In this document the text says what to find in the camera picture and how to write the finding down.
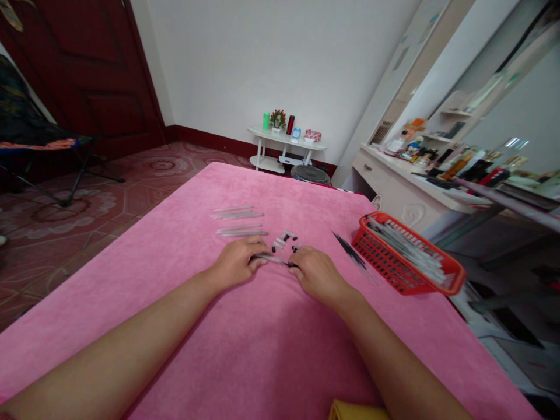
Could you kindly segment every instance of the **hand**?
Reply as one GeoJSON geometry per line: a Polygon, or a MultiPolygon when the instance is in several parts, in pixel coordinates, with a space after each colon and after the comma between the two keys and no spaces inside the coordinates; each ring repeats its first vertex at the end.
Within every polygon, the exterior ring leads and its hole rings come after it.
{"type": "Polygon", "coordinates": [[[227,244],[218,260],[207,270],[208,276],[223,292],[239,283],[246,282],[258,267],[268,261],[251,257],[255,254],[271,254],[260,236],[249,236],[227,244]]]}
{"type": "Polygon", "coordinates": [[[289,269],[297,277],[304,291],[331,309],[355,291],[340,275],[331,258],[310,246],[304,246],[290,256],[289,262],[297,265],[289,269]]]}

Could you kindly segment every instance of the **white side table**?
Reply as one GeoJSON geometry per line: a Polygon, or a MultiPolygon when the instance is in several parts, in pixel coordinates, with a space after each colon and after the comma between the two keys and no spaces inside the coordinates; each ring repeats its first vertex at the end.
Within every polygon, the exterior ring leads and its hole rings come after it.
{"type": "Polygon", "coordinates": [[[247,130],[258,137],[257,155],[251,156],[251,158],[249,159],[251,165],[253,165],[256,170],[265,169],[273,172],[284,173],[284,165],[282,163],[278,163],[276,159],[264,155],[265,151],[267,150],[267,140],[284,143],[284,149],[282,150],[282,156],[284,157],[286,156],[288,145],[307,149],[305,158],[298,161],[301,162],[299,163],[300,165],[311,164],[311,154],[313,151],[322,151],[327,149],[326,146],[323,146],[320,143],[306,143],[303,140],[303,136],[299,138],[299,141],[297,143],[294,143],[292,142],[292,136],[286,134],[275,134],[270,129],[263,130],[262,128],[258,127],[247,127],[247,130]]]}

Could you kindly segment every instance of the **green bottle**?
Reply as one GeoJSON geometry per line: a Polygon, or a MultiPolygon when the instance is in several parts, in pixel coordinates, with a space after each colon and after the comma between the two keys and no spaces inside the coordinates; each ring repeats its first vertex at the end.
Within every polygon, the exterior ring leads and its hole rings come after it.
{"type": "Polygon", "coordinates": [[[270,121],[270,113],[264,113],[262,116],[262,128],[263,130],[268,130],[268,123],[270,121]]]}

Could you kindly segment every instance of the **wooden door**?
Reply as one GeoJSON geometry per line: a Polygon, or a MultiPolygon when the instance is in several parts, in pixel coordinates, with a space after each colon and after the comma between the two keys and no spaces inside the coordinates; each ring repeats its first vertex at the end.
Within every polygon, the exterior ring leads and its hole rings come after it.
{"type": "Polygon", "coordinates": [[[11,1],[23,32],[0,16],[0,41],[57,124],[100,135],[110,159],[164,144],[130,2],[34,3],[11,1]]]}

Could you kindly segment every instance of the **white dresser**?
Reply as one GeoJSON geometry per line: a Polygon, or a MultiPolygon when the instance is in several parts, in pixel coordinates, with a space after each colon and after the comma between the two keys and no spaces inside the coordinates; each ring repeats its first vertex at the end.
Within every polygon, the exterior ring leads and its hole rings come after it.
{"type": "Polygon", "coordinates": [[[352,167],[377,194],[372,203],[378,210],[396,217],[427,239],[475,212],[469,205],[489,204],[466,192],[446,192],[425,178],[412,175],[422,172],[418,166],[366,145],[361,146],[352,167]]]}

